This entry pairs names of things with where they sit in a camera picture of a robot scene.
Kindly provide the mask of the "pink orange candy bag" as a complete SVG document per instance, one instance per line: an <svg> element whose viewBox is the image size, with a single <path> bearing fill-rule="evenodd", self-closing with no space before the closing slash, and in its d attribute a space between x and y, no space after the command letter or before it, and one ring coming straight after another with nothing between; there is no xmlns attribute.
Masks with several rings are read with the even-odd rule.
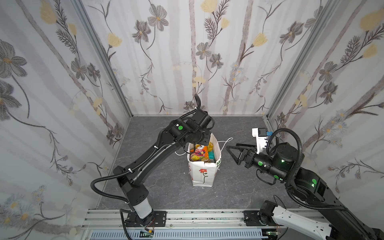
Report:
<svg viewBox="0 0 384 240"><path fill-rule="evenodd" d="M203 145L194 145L190 150L191 162L206 162L209 160L208 147Z"/></svg>

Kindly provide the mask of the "teal snack bag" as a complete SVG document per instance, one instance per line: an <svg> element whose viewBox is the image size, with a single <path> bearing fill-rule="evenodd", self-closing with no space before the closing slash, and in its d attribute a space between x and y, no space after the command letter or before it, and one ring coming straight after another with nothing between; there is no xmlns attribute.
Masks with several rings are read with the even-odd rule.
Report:
<svg viewBox="0 0 384 240"><path fill-rule="evenodd" d="M210 161L210 163L215 163L216 162L214 151L210 151L209 152L209 161Z"/></svg>

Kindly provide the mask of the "white floral paper bag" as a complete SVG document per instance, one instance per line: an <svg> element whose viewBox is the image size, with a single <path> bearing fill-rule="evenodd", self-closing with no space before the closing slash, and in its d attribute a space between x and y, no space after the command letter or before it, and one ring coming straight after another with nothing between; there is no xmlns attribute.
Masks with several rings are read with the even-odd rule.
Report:
<svg viewBox="0 0 384 240"><path fill-rule="evenodd" d="M219 167L222 164L222 152L224 147L232 140L233 138L230 137L225 141L218 141L217 138L211 134L210 142L214 144L215 163L210 163L209 160L206 162L191 162L190 150L193 148L194 144L187 144L187 148L183 154L187 156L189 173L194 187L213 186Z"/></svg>

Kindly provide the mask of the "yellow chips bag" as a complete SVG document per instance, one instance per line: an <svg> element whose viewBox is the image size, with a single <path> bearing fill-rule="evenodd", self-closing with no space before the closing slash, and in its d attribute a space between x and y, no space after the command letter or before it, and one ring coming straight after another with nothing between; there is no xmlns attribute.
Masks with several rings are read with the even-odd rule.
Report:
<svg viewBox="0 0 384 240"><path fill-rule="evenodd" d="M214 144L209 142L209 145L208 145L208 152L213 152L214 151Z"/></svg>

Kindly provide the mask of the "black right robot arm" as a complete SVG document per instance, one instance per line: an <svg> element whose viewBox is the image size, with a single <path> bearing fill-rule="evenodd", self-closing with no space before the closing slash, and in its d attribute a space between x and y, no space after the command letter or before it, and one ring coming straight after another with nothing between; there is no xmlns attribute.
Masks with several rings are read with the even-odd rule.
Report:
<svg viewBox="0 0 384 240"><path fill-rule="evenodd" d="M278 133L284 132L295 138L297 147L288 143L270 144ZM330 240L382 240L380 229L370 228L345 207L326 182L316 173L302 168L303 146L299 136L287 128L272 133L266 143L266 154L253 145L236 144L227 146L235 162L245 162L246 168L256 167L285 185L288 196L302 207L319 211L331 223Z"/></svg>

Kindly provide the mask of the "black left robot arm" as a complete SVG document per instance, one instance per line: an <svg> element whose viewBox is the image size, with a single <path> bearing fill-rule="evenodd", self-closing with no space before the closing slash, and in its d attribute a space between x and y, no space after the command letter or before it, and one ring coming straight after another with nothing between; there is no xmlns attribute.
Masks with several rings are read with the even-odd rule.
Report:
<svg viewBox="0 0 384 240"><path fill-rule="evenodd" d="M137 160L124 168L116 167L111 176L95 179L90 184L98 195L127 203L139 217L141 226L148 226L154 220L154 210L148 200L149 191L144 185L148 176L186 144L208 146L210 142L215 122L208 112L202 110L198 95L195 95L195 100L195 109L171 121L160 131L156 142ZM112 179L117 180L124 196L107 194L96 187L97 183Z"/></svg>

